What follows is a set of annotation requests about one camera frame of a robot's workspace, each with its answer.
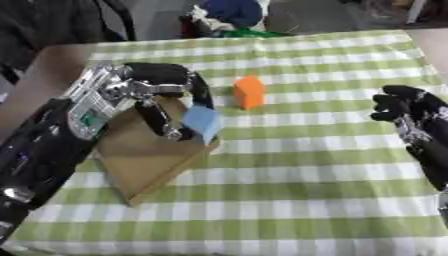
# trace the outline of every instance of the table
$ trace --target table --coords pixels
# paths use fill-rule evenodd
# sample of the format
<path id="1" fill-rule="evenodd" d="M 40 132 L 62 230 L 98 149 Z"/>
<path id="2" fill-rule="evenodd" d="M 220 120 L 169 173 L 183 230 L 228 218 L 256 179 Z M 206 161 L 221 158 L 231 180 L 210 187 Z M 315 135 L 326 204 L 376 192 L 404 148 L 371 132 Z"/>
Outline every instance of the table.
<path id="1" fill-rule="evenodd" d="M 409 33 L 442 74 L 448 71 L 438 50 L 446 40 L 430 39 L 447 37 L 447 30 Z M 384 83 L 442 90 L 442 81 L 404 33 L 48 49 L 0 108 L 2 120 L 10 121 L 0 135 L 61 92 L 89 58 L 170 61 L 198 70 L 225 118 L 223 146 L 135 209 L 124 207 L 103 173 L 87 162 L 6 249 L 121 255 L 448 253 L 436 192 L 393 128 L 367 118 L 369 98 Z M 242 112 L 229 103 L 229 86 L 247 73 L 267 85 L 267 102 Z"/>

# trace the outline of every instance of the robotic arm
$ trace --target robotic arm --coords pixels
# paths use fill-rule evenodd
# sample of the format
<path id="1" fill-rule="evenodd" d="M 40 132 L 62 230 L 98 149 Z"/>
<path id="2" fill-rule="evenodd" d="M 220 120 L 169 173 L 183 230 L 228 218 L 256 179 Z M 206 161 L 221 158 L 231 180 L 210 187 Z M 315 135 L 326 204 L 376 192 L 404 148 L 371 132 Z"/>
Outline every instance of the robotic arm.
<path id="1" fill-rule="evenodd" d="M 448 105 L 409 86 L 388 85 L 383 91 L 373 97 L 377 105 L 371 117 L 396 126 L 406 150 L 440 191 L 439 212 L 448 227 Z"/>
<path id="2" fill-rule="evenodd" d="M 184 90 L 191 92 L 194 104 L 213 109 L 207 84 L 185 67 L 100 63 L 37 110 L 0 146 L 0 244 L 62 187 L 101 139 L 107 123 L 130 104 L 135 103 L 157 135 L 191 139 L 193 132 L 176 127 L 154 100 L 158 95 L 179 98 Z"/>

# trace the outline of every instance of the orange cube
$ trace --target orange cube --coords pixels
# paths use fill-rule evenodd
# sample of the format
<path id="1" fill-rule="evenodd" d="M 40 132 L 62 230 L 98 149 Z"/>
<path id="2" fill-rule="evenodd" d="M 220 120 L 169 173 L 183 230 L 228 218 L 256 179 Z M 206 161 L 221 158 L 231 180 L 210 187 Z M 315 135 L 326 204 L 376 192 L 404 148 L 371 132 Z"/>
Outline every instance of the orange cube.
<path id="1" fill-rule="evenodd" d="M 242 109 L 263 105 L 265 89 L 256 76 L 245 76 L 238 80 L 233 93 Z"/>

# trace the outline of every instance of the green checkered tablecloth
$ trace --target green checkered tablecloth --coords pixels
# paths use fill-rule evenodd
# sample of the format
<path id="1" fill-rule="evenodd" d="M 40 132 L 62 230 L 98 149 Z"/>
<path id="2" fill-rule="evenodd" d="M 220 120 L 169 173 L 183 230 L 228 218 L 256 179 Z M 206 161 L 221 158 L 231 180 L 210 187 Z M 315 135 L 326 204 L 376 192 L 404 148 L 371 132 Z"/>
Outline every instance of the green checkered tablecloth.
<path id="1" fill-rule="evenodd" d="M 198 71 L 222 113 L 221 146 L 125 206 L 93 160 L 78 168 L 5 245 L 30 255 L 448 255 L 436 191 L 390 124 L 369 119 L 373 94 L 442 82 L 403 31 L 276 39 L 101 44 L 92 61 L 169 62 Z M 266 85 L 239 110 L 238 78 Z"/>

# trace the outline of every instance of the blue foam block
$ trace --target blue foam block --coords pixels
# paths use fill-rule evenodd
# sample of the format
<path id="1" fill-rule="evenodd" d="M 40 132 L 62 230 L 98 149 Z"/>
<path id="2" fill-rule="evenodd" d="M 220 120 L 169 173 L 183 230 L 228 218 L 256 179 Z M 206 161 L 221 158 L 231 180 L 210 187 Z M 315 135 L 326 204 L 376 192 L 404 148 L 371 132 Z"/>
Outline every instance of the blue foam block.
<path id="1" fill-rule="evenodd" d="M 196 105 L 184 114 L 182 123 L 193 130 L 205 145 L 210 144 L 220 128 L 218 111 Z"/>

